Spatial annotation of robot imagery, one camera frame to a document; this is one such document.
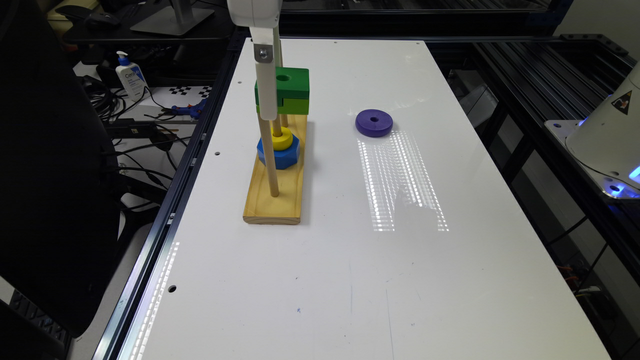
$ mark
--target blue light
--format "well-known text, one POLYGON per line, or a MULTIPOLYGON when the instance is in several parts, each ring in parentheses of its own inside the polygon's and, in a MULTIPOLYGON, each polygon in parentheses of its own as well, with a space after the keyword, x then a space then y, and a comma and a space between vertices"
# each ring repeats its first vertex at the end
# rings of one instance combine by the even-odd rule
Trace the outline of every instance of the blue light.
POLYGON ((631 174, 629 174, 629 179, 633 181, 640 182, 639 177, 640 177, 640 166, 638 166, 635 170, 631 172, 631 174))
POLYGON ((616 187, 617 187, 619 190, 618 190, 618 191, 616 191, 616 190, 611 189, 611 190, 612 190, 612 191, 611 191, 611 195, 613 195, 613 196, 616 196, 616 197, 617 197, 618 195, 620 195, 620 193, 622 192, 622 190, 624 190, 624 186, 616 186, 616 187))

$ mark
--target purple ring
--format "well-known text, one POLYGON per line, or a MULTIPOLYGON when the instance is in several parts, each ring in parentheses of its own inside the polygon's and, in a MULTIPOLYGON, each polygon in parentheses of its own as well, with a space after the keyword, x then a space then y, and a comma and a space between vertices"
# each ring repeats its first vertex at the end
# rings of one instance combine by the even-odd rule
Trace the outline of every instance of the purple ring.
POLYGON ((392 127, 393 119, 391 119, 391 115, 382 110, 362 110, 356 116, 356 129, 365 136, 385 136, 391 132, 392 127))

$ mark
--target black chair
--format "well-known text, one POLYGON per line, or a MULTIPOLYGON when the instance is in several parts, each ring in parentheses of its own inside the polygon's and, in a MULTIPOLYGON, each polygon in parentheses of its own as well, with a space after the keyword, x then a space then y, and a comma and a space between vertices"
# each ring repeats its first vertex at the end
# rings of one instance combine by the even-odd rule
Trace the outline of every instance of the black chair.
MULTIPOLYGON (((0 276, 72 337, 91 324, 132 234, 157 207, 126 192, 164 190, 118 173, 111 139, 35 0, 0 1, 0 276)), ((0 358, 63 359, 64 349, 0 305, 0 358)))

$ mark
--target wooden dowel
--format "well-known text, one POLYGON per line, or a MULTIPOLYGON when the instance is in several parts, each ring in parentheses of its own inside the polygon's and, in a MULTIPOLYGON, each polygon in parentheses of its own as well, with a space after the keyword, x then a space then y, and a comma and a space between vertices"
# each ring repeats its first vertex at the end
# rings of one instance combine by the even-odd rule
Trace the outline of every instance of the wooden dowel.
POLYGON ((278 119, 280 120, 280 125, 289 127, 289 120, 287 119, 287 115, 280 114, 278 115, 278 119))
POLYGON ((278 190, 278 176, 276 175, 276 158, 273 155, 273 142, 271 141, 271 126, 269 121, 262 120, 258 114, 260 123, 260 136, 262 137, 262 150, 264 151, 264 162, 267 167, 267 177, 269 178, 269 189, 271 196, 280 195, 278 190))
POLYGON ((271 125, 273 126, 273 136, 275 137, 282 136, 282 128, 280 127, 280 116, 281 115, 278 115, 278 118, 271 122, 271 125))

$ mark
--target white table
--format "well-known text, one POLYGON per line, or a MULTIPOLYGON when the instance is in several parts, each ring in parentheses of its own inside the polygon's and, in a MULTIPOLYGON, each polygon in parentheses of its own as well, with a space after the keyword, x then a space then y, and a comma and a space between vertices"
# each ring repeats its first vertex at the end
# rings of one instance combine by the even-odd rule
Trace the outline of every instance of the white table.
POLYGON ((247 42, 122 359, 609 359, 424 43, 283 51, 311 71, 302 223, 242 221, 247 42), (357 132, 367 108, 389 137, 357 132))

